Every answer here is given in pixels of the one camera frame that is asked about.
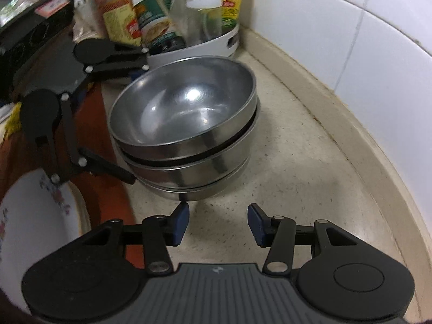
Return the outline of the large white floral plate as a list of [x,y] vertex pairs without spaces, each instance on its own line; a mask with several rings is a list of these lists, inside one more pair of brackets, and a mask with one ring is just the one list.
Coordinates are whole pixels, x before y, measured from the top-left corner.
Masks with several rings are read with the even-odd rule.
[[73,183],[58,187],[40,168],[22,175],[1,201],[1,289],[9,300],[27,312],[24,273],[90,229],[85,201]]

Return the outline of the steel bowl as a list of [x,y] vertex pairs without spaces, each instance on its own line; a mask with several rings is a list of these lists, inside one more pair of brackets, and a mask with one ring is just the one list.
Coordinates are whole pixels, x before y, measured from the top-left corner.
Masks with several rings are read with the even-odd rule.
[[233,185],[243,174],[245,169],[248,167],[251,156],[248,156],[244,162],[242,162],[239,167],[237,167],[232,173],[219,179],[216,182],[207,184],[202,187],[196,187],[192,189],[174,189],[159,187],[156,184],[150,183],[143,178],[138,178],[138,181],[144,185],[150,192],[155,195],[163,197],[169,200],[176,201],[199,201],[210,197],[213,197],[220,192],[226,190],[230,185]]
[[234,172],[250,156],[261,111],[257,102],[250,121],[225,143],[202,154],[172,162],[139,160],[119,149],[120,156],[135,176],[151,185],[169,190],[189,190],[219,181]]
[[139,160],[181,160],[234,137],[257,101],[250,67],[224,57],[191,57],[127,86],[110,109],[108,129],[118,147]]

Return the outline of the yellow chenille mat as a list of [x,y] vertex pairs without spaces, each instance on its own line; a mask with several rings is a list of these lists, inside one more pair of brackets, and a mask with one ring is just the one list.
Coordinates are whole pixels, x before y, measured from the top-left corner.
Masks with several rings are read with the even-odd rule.
[[22,130],[20,120],[21,103],[10,103],[1,107],[1,137]]

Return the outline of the dark soy sauce bottle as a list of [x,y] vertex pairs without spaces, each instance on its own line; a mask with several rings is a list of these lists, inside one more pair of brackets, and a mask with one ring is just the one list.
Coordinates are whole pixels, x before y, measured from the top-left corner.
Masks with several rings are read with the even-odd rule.
[[99,35],[113,42],[141,46],[141,31],[132,0],[84,0]]

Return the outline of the green label sauce bottle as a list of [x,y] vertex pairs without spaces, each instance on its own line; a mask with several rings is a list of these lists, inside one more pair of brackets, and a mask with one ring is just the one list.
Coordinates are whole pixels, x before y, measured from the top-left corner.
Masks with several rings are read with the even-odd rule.
[[143,45],[154,54],[186,48],[186,42],[160,0],[132,0]]

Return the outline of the white round condiment tray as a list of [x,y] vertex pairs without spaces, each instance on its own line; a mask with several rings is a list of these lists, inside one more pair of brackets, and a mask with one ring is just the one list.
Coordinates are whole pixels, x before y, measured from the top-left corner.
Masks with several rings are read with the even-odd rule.
[[239,47],[239,24],[222,36],[180,50],[148,56],[151,68],[161,67],[170,62],[196,56],[231,57]]

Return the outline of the white handled oil dispenser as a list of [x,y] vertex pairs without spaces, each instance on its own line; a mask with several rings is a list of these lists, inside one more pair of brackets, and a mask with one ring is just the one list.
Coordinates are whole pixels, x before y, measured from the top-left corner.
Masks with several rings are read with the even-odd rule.
[[195,46],[222,35],[222,0],[186,0],[187,45]]

